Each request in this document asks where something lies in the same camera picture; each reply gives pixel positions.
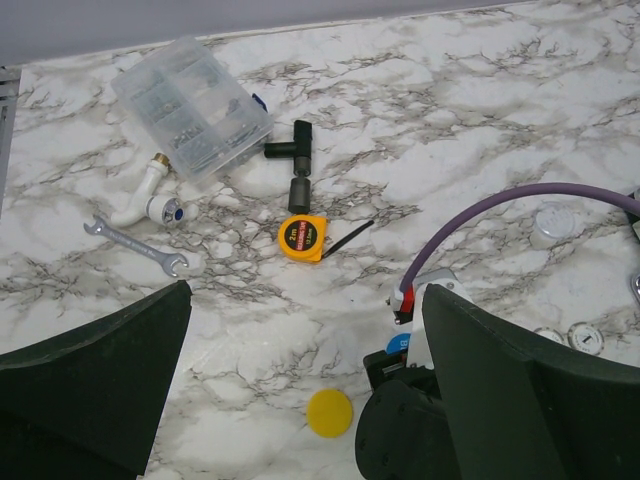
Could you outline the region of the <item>silver open-end wrench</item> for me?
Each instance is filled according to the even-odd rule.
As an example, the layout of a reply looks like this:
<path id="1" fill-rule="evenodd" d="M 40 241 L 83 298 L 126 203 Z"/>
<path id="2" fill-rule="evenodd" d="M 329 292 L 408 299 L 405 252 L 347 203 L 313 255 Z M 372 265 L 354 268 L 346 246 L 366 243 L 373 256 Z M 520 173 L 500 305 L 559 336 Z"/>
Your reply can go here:
<path id="1" fill-rule="evenodd" d="M 158 263 L 164 273 L 170 277 L 177 278 L 178 273 L 175 271 L 177 265 L 188 268 L 189 262 L 187 258 L 179 253 L 165 253 L 159 251 L 143 242 L 140 242 L 114 228 L 109 226 L 107 222 L 100 216 L 93 216 L 94 222 L 89 225 L 83 224 L 84 231 L 92 236 L 102 236 L 129 250 L 136 252 L 148 259 Z"/>

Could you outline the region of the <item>clear dealer button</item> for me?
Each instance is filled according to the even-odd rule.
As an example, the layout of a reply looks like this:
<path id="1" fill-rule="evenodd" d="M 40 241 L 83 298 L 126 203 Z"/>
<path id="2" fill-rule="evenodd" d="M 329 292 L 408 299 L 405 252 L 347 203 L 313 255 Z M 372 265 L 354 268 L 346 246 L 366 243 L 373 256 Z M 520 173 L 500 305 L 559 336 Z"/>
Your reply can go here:
<path id="1" fill-rule="evenodd" d="M 547 249 L 568 240 L 575 230 L 572 211 L 559 202 L 545 202 L 536 210 L 530 236 L 535 249 Z"/>

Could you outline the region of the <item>white poker chip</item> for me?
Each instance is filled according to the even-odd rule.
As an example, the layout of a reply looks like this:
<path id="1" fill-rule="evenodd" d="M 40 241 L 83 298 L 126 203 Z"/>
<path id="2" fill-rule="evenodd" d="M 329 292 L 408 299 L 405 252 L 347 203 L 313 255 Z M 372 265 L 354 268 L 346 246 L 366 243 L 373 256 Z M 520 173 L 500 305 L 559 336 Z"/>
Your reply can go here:
<path id="1" fill-rule="evenodd" d="M 604 336 L 595 326 L 579 322 L 572 325 L 567 334 L 572 349 L 593 356 L 599 356 L 604 349 Z"/>
<path id="2" fill-rule="evenodd" d="M 557 330 L 555 330 L 553 328 L 539 327 L 539 328 L 536 328 L 534 330 L 534 332 L 537 335 L 539 335 L 541 337 L 544 337 L 546 339 L 549 339 L 551 341 L 554 341 L 554 342 L 556 342 L 558 344 L 561 344 L 561 345 L 565 345 L 566 344 L 564 336 L 560 332 L 558 332 Z"/>

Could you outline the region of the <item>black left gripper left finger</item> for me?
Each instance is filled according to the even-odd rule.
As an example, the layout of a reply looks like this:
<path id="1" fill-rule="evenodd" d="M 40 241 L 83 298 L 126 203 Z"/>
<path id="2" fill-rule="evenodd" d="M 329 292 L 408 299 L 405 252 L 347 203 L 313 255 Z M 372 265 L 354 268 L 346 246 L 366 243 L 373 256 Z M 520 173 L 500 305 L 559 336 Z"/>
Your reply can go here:
<path id="1" fill-rule="evenodd" d="M 144 475 L 192 311 L 177 281 L 1 357 L 4 479 Z"/>

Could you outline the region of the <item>black poker case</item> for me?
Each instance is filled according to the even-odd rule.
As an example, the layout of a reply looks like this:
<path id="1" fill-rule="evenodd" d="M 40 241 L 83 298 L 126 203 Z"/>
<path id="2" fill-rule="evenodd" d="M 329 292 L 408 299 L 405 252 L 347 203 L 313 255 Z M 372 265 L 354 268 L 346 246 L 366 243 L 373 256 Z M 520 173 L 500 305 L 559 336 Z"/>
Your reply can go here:
<path id="1" fill-rule="evenodd" d="M 634 254 L 632 256 L 632 274 L 630 277 L 630 290 L 635 298 L 636 303 L 639 303 L 639 216 L 626 212 L 627 221 L 632 232 L 634 242 Z"/>

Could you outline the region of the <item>yellow round button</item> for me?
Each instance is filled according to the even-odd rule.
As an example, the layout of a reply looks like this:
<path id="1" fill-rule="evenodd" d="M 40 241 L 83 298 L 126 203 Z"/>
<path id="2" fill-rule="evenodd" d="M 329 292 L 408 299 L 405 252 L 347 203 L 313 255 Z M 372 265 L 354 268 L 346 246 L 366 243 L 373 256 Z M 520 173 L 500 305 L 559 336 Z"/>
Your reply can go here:
<path id="1" fill-rule="evenodd" d="M 309 400 L 306 419 L 315 434 L 323 438 L 337 438 L 349 430 L 353 420 L 353 407 L 342 391 L 323 389 Z"/>

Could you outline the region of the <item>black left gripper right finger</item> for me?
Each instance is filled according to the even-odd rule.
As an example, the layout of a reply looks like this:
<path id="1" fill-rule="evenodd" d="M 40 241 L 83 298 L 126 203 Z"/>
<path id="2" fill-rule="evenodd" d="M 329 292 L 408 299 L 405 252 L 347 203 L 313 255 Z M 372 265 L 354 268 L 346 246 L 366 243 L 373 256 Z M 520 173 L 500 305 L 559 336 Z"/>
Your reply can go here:
<path id="1" fill-rule="evenodd" d="M 639 370 L 427 287 L 426 336 L 465 479 L 636 479 Z"/>

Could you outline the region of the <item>white plastic faucet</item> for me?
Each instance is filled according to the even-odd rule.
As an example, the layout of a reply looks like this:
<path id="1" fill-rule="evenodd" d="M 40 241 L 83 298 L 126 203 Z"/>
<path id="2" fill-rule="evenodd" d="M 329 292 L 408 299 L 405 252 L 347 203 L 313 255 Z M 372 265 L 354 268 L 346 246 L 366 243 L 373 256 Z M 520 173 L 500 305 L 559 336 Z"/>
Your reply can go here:
<path id="1" fill-rule="evenodd" d="M 156 194 L 160 181 L 169 173 L 169 166 L 169 158 L 162 153 L 157 153 L 148 162 L 145 175 L 130 197 L 127 208 L 111 215 L 114 227 L 129 227 L 148 218 L 158 225 L 174 228 L 198 217 L 197 205 L 183 203 L 168 194 Z"/>

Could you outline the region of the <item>clear screw organizer box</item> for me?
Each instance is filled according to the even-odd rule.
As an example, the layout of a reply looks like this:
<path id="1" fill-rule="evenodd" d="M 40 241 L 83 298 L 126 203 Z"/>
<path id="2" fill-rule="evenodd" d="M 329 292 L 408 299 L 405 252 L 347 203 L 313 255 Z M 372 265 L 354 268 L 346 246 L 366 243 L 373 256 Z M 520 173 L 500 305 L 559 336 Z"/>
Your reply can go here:
<path id="1" fill-rule="evenodd" d="M 274 122 L 194 38 L 181 38 L 112 81 L 184 180 L 201 187 L 258 153 Z"/>

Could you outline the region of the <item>blue small blind button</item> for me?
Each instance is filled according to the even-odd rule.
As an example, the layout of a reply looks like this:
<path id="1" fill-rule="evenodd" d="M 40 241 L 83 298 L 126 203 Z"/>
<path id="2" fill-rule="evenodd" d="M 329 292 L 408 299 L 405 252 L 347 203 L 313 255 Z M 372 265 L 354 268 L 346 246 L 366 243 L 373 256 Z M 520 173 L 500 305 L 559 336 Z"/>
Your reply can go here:
<path id="1" fill-rule="evenodd" d="M 395 335 L 387 344 L 385 352 L 389 355 L 407 350 L 410 343 L 410 333 L 400 333 Z"/>

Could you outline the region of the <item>yellow tape measure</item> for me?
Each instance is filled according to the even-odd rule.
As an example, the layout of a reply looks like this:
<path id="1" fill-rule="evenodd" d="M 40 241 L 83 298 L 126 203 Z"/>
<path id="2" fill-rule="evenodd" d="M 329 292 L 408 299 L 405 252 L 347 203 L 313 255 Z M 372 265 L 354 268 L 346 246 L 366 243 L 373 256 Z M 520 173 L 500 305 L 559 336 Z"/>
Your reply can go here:
<path id="1" fill-rule="evenodd" d="M 316 264 L 338 252 L 366 229 L 373 226 L 374 221 L 367 221 L 325 249 L 328 224 L 329 221 L 326 217 L 294 215 L 280 226 L 278 245 L 289 259 Z"/>

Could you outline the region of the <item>black T-shaped pipe fitting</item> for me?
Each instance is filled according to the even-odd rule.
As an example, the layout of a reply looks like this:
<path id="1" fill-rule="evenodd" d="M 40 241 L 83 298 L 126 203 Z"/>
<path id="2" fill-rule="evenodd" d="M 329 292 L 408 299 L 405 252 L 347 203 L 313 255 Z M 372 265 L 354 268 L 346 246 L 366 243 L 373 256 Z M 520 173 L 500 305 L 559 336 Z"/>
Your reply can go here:
<path id="1" fill-rule="evenodd" d="M 311 210 L 312 124 L 296 120 L 291 142 L 271 142 L 264 146 L 267 159 L 292 159 L 293 178 L 290 183 L 288 211 L 306 215 Z"/>

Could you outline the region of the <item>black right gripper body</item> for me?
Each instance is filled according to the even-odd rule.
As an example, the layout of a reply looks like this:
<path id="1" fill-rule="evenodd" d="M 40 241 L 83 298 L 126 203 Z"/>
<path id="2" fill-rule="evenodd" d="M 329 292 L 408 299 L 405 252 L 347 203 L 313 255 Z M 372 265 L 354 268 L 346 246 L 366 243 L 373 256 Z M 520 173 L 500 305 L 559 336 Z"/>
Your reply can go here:
<path id="1" fill-rule="evenodd" d="M 453 442 L 435 371 L 407 357 L 363 359 L 372 395 L 357 423 L 356 465 L 366 479 L 451 479 Z"/>

